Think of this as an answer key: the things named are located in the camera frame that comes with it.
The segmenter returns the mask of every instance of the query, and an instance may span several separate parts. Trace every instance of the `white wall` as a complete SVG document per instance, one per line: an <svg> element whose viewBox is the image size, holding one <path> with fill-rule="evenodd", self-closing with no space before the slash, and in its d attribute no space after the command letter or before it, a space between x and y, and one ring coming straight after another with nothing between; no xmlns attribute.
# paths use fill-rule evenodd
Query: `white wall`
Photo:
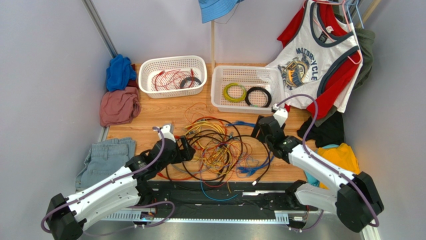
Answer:
<svg viewBox="0 0 426 240"><path fill-rule="evenodd" d="M382 1L366 27L376 33L368 82L344 115L346 139L384 204L381 239L424 239L426 208L426 1Z"/></svg>
<svg viewBox="0 0 426 240"><path fill-rule="evenodd" d="M0 3L0 239L51 240L50 198L75 190L111 56L83 3Z"/></svg>
<svg viewBox="0 0 426 240"><path fill-rule="evenodd" d="M132 62L198 55L210 62L211 24L197 0L93 0L117 51ZM301 0L245 0L227 24L216 24L218 63L269 63L283 49L277 37ZM230 14L218 19L224 23Z"/></svg>

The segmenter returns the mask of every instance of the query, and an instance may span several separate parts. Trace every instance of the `blue hat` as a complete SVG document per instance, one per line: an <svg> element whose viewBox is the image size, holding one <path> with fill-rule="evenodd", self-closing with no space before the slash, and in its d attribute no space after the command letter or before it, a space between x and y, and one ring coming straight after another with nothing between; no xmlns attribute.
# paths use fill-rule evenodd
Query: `blue hat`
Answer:
<svg viewBox="0 0 426 240"><path fill-rule="evenodd" d="M198 0L202 23L205 24L229 13L242 0Z"/></svg>

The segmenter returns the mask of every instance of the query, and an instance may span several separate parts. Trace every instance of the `teal cloth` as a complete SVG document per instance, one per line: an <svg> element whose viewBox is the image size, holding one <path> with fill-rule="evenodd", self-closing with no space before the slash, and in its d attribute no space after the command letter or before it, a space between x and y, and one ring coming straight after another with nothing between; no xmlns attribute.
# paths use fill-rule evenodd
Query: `teal cloth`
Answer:
<svg viewBox="0 0 426 240"><path fill-rule="evenodd" d="M324 146L323 149L333 149L333 148L337 148L338 146L339 145L336 145L336 144L330 144L330 145ZM306 180L309 184L311 184L314 187L320 186L320 181L318 181L318 179L316 179L314 176L309 174L309 172L304 171L304 174L306 175Z"/></svg>

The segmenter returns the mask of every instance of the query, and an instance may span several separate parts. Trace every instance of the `printed graphic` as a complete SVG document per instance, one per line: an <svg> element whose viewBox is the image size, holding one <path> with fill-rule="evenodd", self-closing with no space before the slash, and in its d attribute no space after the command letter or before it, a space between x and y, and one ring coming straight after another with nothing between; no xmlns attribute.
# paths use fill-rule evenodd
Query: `printed graphic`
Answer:
<svg viewBox="0 0 426 240"><path fill-rule="evenodd" d="M300 47L296 49L296 54L299 56L296 56L285 65L278 65L282 80L290 90L318 80L318 65L312 52ZM310 79L305 78L308 71L311 71Z"/></svg>

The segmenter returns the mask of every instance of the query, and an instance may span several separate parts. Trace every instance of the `white plastic basket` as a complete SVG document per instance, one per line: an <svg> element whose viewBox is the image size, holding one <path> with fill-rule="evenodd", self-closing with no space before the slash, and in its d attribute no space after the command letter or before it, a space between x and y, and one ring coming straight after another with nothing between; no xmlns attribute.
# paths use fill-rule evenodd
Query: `white plastic basket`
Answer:
<svg viewBox="0 0 426 240"><path fill-rule="evenodd" d="M266 89L272 97L269 107L248 106L246 101L230 102L223 95L224 88L231 83L238 83L248 91L252 87ZM228 90L233 98L243 94L240 87L233 86ZM271 114L271 107L284 99L283 79L278 69L256 66L217 66L213 71L211 83L211 104L221 112ZM248 97L250 103L263 106L267 97L261 91L253 91Z"/></svg>
<svg viewBox="0 0 426 240"><path fill-rule="evenodd" d="M161 88L155 90L153 80L161 71L171 71L180 69L182 71L193 70L194 77L198 78L201 84L195 83L194 87L184 89L166 90ZM207 68L204 60L195 55L163 57L148 60L139 69L139 88L150 98L162 99L199 94L203 90L207 81Z"/></svg>

